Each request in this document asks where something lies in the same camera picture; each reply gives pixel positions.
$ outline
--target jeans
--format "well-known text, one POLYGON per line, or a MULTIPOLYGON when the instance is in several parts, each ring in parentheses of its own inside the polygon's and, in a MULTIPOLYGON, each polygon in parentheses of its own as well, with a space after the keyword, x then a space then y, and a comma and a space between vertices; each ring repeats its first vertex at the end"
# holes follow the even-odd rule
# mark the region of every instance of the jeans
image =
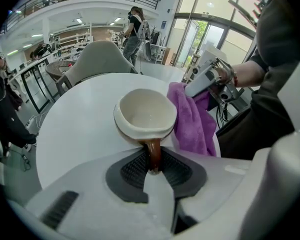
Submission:
POLYGON ((141 46, 141 41, 138 37, 131 36, 125 44, 123 50, 123 56, 130 62, 133 66, 136 65, 137 52, 141 46))

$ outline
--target woman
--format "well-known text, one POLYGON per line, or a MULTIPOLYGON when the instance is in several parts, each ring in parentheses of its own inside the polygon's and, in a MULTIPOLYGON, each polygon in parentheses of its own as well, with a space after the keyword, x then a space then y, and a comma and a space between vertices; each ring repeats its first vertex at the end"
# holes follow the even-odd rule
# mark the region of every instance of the woman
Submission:
POLYGON ((142 21, 145 20, 143 10, 137 6, 131 8, 129 15, 132 15, 129 19, 129 27, 124 32, 124 37, 129 37, 126 42, 123 56, 133 65, 136 66, 137 52, 140 48, 141 41, 137 37, 137 33, 142 21))
MULTIPOLYGON (((0 69, 5 68, 5 61, 0 59, 0 69)), ((36 145, 34 134, 30 134, 20 121, 9 96, 7 95, 5 82, 0 76, 0 133, 14 145, 30 151, 31 144, 36 145)))
POLYGON ((260 88, 252 93, 250 107, 217 132, 224 158, 252 160, 258 150, 294 131, 278 98, 300 61, 300 22, 290 12, 280 0, 268 0, 257 23, 256 53, 232 66, 237 87, 260 88))

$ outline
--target floor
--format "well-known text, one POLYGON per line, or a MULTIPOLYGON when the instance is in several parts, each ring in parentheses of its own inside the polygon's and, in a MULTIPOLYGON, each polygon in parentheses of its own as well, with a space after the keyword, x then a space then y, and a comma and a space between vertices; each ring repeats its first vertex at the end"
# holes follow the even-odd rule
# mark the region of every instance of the floor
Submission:
MULTIPOLYGON (((179 68, 172 67, 170 65, 154 64, 153 61, 146 61, 143 58, 138 58, 135 69, 138 72, 142 72, 146 76, 154 77, 165 82, 180 82, 184 71, 179 68)), ((54 95, 57 93, 57 88, 54 81, 47 75, 44 70, 41 71, 44 81, 46 82, 50 92, 54 95)), ((40 86, 43 89, 45 96, 49 97, 47 91, 41 80, 39 80, 40 86)), ((45 96, 41 93, 33 76, 27 78, 27 84, 30 92, 32 93, 34 100, 41 107, 46 102, 45 96)), ((46 113, 52 107, 53 102, 50 102, 46 108, 41 112, 42 119, 37 118, 37 123, 42 125, 46 113)), ((21 106, 21 110, 17 112, 20 120, 23 124, 26 124, 32 116, 38 116, 37 111, 33 107, 31 101, 24 103, 21 106)), ((37 123, 34 122, 29 128, 29 132, 37 134, 39 128, 37 123)), ((42 188, 39 182, 37 166, 36 166, 36 148, 32 146, 30 152, 25 149, 21 149, 16 146, 12 146, 10 150, 10 156, 3 158, 2 162, 5 164, 4 169, 4 189, 6 191, 7 198, 18 202, 24 206, 37 192, 42 188), (26 155, 30 161, 30 168, 25 167, 24 160, 21 155, 26 155)))

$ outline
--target black shirt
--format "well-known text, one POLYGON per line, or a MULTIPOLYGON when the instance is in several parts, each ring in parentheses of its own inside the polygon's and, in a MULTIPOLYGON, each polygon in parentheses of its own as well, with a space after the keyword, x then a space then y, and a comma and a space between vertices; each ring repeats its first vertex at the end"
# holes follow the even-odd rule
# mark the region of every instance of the black shirt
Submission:
POLYGON ((138 33, 141 22, 135 16, 132 16, 130 18, 130 23, 133 23, 133 30, 131 31, 131 36, 136 36, 136 32, 138 33))
POLYGON ((266 74, 260 89, 252 93, 251 109, 260 124, 280 138, 294 131, 278 92, 300 61, 300 37, 297 26, 276 0, 269 0, 262 10, 256 43, 257 51, 250 60, 266 74))

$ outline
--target ceiling light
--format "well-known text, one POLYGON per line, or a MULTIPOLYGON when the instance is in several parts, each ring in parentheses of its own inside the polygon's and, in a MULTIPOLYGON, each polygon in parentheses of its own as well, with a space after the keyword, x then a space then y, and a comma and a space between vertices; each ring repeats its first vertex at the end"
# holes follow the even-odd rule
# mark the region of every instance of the ceiling light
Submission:
POLYGON ((8 54, 7 54, 7 56, 9 56, 9 55, 11 55, 11 54, 15 54, 15 53, 17 53, 18 52, 18 50, 14 50, 14 51, 12 51, 12 52, 9 52, 8 54))

